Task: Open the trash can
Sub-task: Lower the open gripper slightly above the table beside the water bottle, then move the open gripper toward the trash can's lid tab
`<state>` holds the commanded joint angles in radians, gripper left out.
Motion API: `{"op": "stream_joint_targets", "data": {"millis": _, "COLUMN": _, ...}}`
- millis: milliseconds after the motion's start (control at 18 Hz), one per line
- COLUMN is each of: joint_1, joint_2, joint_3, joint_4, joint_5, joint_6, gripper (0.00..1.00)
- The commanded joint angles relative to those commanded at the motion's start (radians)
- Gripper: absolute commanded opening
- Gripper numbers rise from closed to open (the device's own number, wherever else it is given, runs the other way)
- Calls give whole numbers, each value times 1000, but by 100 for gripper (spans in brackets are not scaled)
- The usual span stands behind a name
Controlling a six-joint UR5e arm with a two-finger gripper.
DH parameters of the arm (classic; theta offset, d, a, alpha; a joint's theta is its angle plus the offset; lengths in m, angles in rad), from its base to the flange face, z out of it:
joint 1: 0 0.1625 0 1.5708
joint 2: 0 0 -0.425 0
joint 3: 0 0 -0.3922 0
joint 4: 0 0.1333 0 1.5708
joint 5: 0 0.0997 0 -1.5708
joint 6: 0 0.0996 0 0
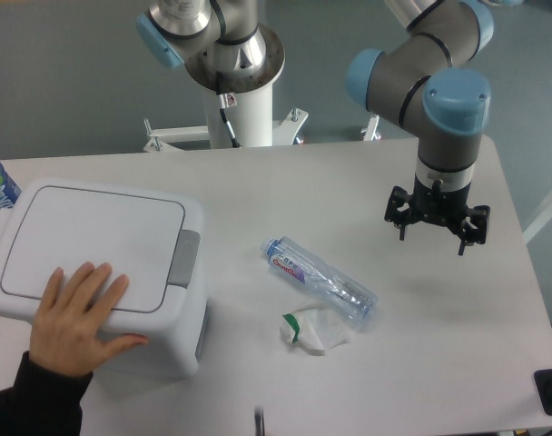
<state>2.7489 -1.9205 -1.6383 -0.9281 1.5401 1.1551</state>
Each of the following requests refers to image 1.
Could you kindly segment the bare human hand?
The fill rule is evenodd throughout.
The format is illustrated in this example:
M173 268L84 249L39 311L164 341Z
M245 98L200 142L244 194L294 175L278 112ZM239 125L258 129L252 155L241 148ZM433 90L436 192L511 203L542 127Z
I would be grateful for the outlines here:
M47 370L71 377L93 372L115 356L148 343L135 333L125 333L107 342L98 338L100 327L111 315L129 285L122 274L96 298L112 274L112 265L81 265L64 280L58 267L45 286L32 323L30 359Z

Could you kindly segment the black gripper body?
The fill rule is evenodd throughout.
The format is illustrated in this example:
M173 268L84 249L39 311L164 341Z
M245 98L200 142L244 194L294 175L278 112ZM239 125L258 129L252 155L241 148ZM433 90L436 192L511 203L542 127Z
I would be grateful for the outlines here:
M415 177L410 202L412 223L424 222L448 228L460 228L468 216L468 193L471 183L457 191L427 187Z

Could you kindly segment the black sleeved forearm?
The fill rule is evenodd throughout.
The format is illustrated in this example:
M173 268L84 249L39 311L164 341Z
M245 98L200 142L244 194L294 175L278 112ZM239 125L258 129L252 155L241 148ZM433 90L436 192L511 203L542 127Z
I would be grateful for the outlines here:
M0 435L79 435L81 400L93 376L47 370L24 352L14 384L0 391Z

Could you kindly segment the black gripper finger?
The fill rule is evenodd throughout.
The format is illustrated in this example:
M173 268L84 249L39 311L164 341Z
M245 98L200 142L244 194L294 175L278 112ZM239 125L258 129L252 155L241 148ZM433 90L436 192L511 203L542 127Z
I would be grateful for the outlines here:
M405 240L409 225L419 223L424 218L424 213L417 204L417 198L413 193L394 186L389 195L384 220L392 223L399 231L399 239Z
M448 219L449 230L460 239L458 256L462 256L468 246L486 242L489 216L490 207L487 205L466 205Z

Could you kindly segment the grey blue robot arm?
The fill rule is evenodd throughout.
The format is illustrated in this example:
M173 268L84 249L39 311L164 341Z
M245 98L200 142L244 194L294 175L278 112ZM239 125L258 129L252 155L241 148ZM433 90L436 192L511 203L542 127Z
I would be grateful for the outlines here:
M478 1L392 1L389 8L408 40L391 53L360 52L345 76L354 102L418 139L414 187L393 188L385 220L401 232L430 223L462 247L482 244L490 210L467 199L491 90L465 63L490 41L492 15ZM272 86L285 53L256 2L156 1L136 28L161 64L184 67L203 89L212 147L275 145Z

